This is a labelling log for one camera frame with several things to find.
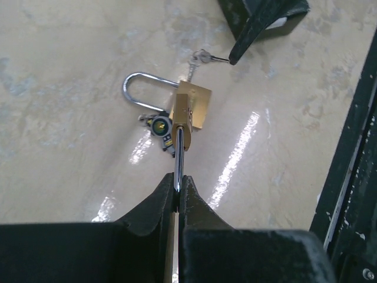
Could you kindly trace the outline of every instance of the padlock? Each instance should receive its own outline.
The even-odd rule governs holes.
[[[136,77],[149,78],[151,80],[158,81],[160,83],[167,84],[171,87],[176,88],[177,90],[174,94],[175,102],[173,105],[174,111],[168,111],[161,107],[145,103],[132,97],[128,92],[127,88],[130,85],[130,81]],[[175,83],[174,81],[166,80],[165,78],[161,78],[156,75],[144,72],[132,73],[128,77],[126,77],[123,82],[123,94],[129,102],[145,107],[150,110],[157,111],[159,113],[170,113],[169,118],[173,120],[173,128],[171,130],[171,135],[173,136],[173,143],[175,143],[174,137],[176,133],[176,128],[178,126],[184,127],[184,136],[187,137],[184,142],[185,150],[188,150],[190,147],[191,127],[195,127],[198,129],[202,129],[203,127],[203,123],[207,116],[207,110],[209,106],[211,93],[211,90],[208,90],[204,87],[199,87],[186,81],[180,81],[179,83]],[[177,115],[174,115],[174,112],[177,112],[176,106],[178,106],[179,113],[176,113]]]

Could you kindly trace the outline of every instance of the black metal jaw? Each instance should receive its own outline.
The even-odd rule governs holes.
[[[265,37],[286,35],[309,11],[307,0],[218,0],[236,43],[229,54],[231,65],[242,55],[268,26],[285,18],[288,24],[281,31],[265,32]]]
[[[112,223],[0,226],[0,282],[171,282],[177,200],[180,282],[334,282],[309,232],[233,229],[173,180]]]

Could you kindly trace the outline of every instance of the black metal edge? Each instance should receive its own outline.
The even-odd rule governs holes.
[[[377,265],[377,79],[374,100],[356,158],[355,166],[339,219],[329,243],[328,254],[334,266],[342,268],[347,253],[354,254],[373,265]]]
[[[271,23],[279,19],[281,11],[286,11],[291,2],[292,0],[265,0],[258,4],[230,51],[229,61],[231,65],[237,64],[258,35]]]
[[[186,265],[184,255],[184,234],[190,229],[233,229],[200,197],[191,176],[183,176],[182,190],[178,206],[178,267],[183,270]],[[179,282],[184,282],[184,273],[179,272]]]
[[[0,281],[68,282],[73,274],[81,282],[112,281],[123,230],[114,223],[0,225]]]
[[[156,189],[141,203],[114,223],[123,224],[127,232],[154,242],[151,255],[156,255],[154,274],[157,282],[171,279],[175,224],[174,173],[164,176]]]
[[[234,36],[234,39],[237,40],[239,35],[241,34],[247,19],[250,16],[250,7],[246,1],[243,0],[217,0],[221,10],[223,11],[224,17],[230,27],[230,30]],[[269,38],[272,36],[280,36],[286,35],[290,31],[293,30],[292,26],[295,27],[297,23],[294,25],[290,24],[290,21],[299,17],[302,19],[308,12],[310,11],[309,4],[307,0],[296,0],[296,2],[292,2],[291,5],[287,6],[285,9],[281,11],[281,14],[278,18],[287,18],[286,25],[291,26],[290,28],[286,28],[286,25],[279,28],[274,28],[272,30],[279,30],[278,32],[271,32],[270,30],[265,30],[263,33],[258,37],[260,38]]]
[[[335,155],[323,187],[310,231],[316,234],[324,248],[332,240],[343,201],[349,187],[355,160],[359,152],[365,124],[373,99],[374,77],[377,74],[377,33],[375,34],[369,54],[355,91]]]
[[[184,231],[180,282],[335,282],[321,243],[308,231]]]
[[[347,255],[340,273],[339,283],[367,282],[368,271],[375,277],[377,268],[358,256]]]

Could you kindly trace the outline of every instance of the tiled floor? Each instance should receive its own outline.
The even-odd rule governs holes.
[[[377,2],[310,4],[289,36],[194,75],[213,95],[184,172],[235,227],[307,229],[313,217]],[[0,222],[127,213],[174,160],[137,121],[145,111],[125,101],[123,79],[145,71],[182,80],[194,50],[226,57],[233,44],[215,0],[2,1]],[[143,81],[131,91],[164,107],[171,95]]]

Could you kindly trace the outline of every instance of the padlock shackle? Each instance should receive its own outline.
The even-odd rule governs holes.
[[[165,78],[160,78],[160,77],[158,77],[156,75],[148,74],[148,73],[145,73],[145,72],[134,72],[134,73],[128,75],[125,78],[124,82],[123,82],[123,95],[124,95],[125,99],[127,99],[128,101],[130,101],[130,102],[132,102],[134,104],[137,104],[139,106],[143,106],[145,108],[148,108],[150,110],[154,110],[154,111],[157,111],[157,112],[166,111],[166,112],[169,113],[170,111],[167,111],[167,110],[159,108],[157,106],[154,106],[154,105],[142,102],[140,100],[134,99],[130,95],[130,93],[127,91],[127,88],[130,86],[130,81],[133,78],[136,78],[136,77],[150,78],[151,80],[159,81],[159,82],[161,82],[163,84],[170,85],[171,87],[174,87],[174,88],[178,88],[179,84],[175,83],[174,81],[169,81],[169,80],[166,80]]]

